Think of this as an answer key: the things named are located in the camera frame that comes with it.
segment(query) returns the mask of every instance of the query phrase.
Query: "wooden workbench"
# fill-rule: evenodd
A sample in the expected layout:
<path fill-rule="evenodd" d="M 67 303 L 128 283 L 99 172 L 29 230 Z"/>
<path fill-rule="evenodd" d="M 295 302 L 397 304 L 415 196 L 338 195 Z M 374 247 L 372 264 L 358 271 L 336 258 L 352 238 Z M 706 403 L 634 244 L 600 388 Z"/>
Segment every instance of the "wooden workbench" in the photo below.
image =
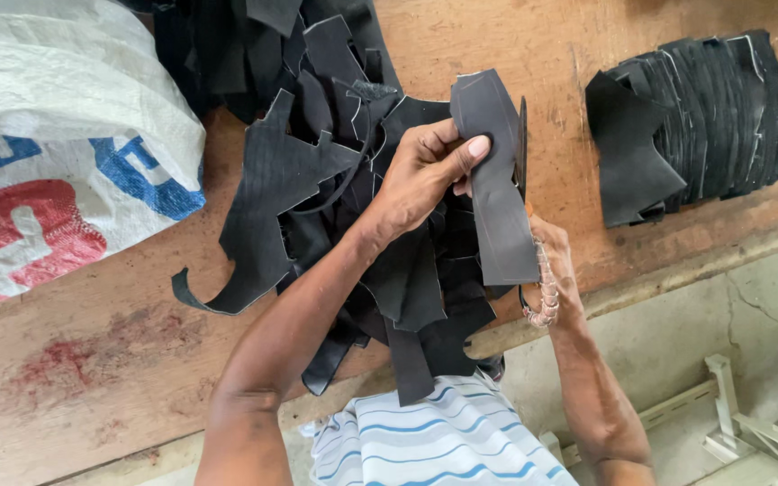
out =
<path fill-rule="evenodd" d="M 708 202 L 655 225 L 606 231 L 584 86 L 600 68 L 683 36 L 765 27 L 770 0 L 376 0 L 386 45 L 411 96 L 448 99 L 455 75 L 497 68 L 528 101 L 527 199 L 570 234 L 589 313 L 604 313 L 778 251 L 778 183 Z M 106 260 L 0 303 L 0 484 L 36 484 L 200 430 L 214 381 L 243 329 L 240 316 L 179 304 L 169 277 L 191 269 L 197 296 L 232 266 L 217 244 L 240 178 L 244 125 L 207 120 L 206 207 Z M 512 293 L 474 338 L 486 356 L 540 337 L 515 322 Z M 354 349 L 320 399 L 285 405 L 282 424 L 331 412 L 354 393 L 392 386 L 387 349 Z"/>

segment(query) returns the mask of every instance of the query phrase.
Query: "black cord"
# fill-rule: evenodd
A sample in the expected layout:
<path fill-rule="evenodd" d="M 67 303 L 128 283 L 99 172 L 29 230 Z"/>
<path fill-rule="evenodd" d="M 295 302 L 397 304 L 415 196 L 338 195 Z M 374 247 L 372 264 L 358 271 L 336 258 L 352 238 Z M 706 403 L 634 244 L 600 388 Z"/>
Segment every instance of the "black cord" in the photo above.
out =
<path fill-rule="evenodd" d="M 358 96 L 359 99 L 362 101 L 362 105 L 365 106 L 365 115 L 367 116 L 368 119 L 368 125 L 367 125 L 368 132 L 365 135 L 365 142 L 362 143 L 362 150 L 359 151 L 359 162 L 357 162 L 356 165 L 348 169 L 347 173 L 344 175 L 344 180 L 340 183 L 338 189 L 336 189 L 335 192 L 332 193 L 332 195 L 330 195 L 330 198 L 326 200 L 325 203 L 319 205 L 318 207 L 312 207 L 310 209 L 301 209 L 298 211 L 296 209 L 291 209 L 290 213 L 293 215 L 313 215 L 314 213 L 319 213 L 323 209 L 332 206 L 332 204 L 335 201 L 338 201 L 338 198 L 340 197 L 341 193 L 343 193 L 350 185 L 350 182 L 353 181 L 353 176 L 356 175 L 356 171 L 359 169 L 359 166 L 362 164 L 362 161 L 365 160 L 366 152 L 368 151 L 368 148 L 370 148 L 371 145 L 371 107 L 368 106 L 368 100 L 366 99 L 365 95 L 362 94 L 362 92 L 359 91 L 358 89 L 352 87 L 351 85 L 337 78 L 332 78 L 332 82 L 337 83 L 343 87 L 346 87 L 348 91 Z"/>

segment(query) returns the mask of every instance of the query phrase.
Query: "right hand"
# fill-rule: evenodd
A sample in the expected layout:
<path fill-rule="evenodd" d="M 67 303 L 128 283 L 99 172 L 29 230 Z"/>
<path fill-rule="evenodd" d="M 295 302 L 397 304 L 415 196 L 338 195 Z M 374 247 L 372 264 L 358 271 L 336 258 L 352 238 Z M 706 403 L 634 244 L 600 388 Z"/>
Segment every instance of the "right hand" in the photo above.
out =
<path fill-rule="evenodd" d="M 559 294 L 560 307 L 556 314 L 555 325 L 559 326 L 569 319 L 584 316 L 584 306 L 578 295 L 578 284 L 575 280 L 575 269 L 572 266 L 571 251 L 569 248 L 569 235 L 562 227 L 554 226 L 534 215 L 530 203 L 525 204 L 527 216 L 530 221 L 530 233 L 542 240 L 542 246 L 548 255 L 548 262 L 556 280 L 556 290 Z M 539 312 L 542 305 L 542 291 L 538 284 L 528 283 L 522 285 L 524 300 L 531 309 Z"/>

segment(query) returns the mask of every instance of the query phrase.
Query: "striped shirt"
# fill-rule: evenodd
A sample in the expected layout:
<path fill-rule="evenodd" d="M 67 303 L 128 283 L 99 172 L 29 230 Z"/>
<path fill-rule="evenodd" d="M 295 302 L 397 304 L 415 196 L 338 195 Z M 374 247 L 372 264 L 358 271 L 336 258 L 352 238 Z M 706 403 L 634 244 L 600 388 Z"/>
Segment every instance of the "striped shirt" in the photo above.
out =
<path fill-rule="evenodd" d="M 353 399 L 315 434 L 311 456 L 311 479 L 328 486 L 578 486 L 479 373 L 438 377 L 403 408 L 397 392 Z"/>

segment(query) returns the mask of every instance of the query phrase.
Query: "left hand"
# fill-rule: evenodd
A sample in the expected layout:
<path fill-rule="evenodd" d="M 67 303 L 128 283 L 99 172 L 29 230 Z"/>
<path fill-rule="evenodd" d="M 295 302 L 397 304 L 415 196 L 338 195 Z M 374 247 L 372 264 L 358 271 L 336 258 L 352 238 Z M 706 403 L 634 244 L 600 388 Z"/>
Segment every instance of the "left hand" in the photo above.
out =
<path fill-rule="evenodd" d="M 449 149 L 458 139 L 452 118 L 404 133 L 380 192 L 362 214 L 373 221 L 387 243 L 421 225 L 449 185 L 468 175 L 491 149 L 484 135 Z"/>

